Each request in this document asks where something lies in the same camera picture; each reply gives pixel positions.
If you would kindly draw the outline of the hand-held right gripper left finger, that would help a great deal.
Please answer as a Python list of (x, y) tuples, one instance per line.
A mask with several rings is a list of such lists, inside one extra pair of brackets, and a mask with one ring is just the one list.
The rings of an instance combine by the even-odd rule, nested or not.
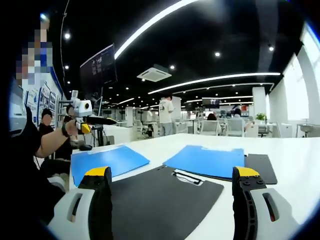
[(112, 171), (109, 166), (87, 171), (80, 185), (54, 207), (48, 229), (58, 240), (112, 240)]

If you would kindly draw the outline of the person's left hand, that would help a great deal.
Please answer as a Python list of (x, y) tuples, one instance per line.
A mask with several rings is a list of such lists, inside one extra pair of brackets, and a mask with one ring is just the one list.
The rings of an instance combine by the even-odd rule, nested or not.
[(69, 136), (77, 136), (78, 135), (78, 129), (76, 126), (76, 120), (70, 120), (65, 124), (65, 129)]

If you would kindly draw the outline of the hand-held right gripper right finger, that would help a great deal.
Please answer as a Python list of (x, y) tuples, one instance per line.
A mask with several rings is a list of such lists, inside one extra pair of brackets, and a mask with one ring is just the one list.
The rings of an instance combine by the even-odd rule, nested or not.
[(232, 170), (235, 240), (289, 240), (299, 230), (291, 204), (252, 168)]

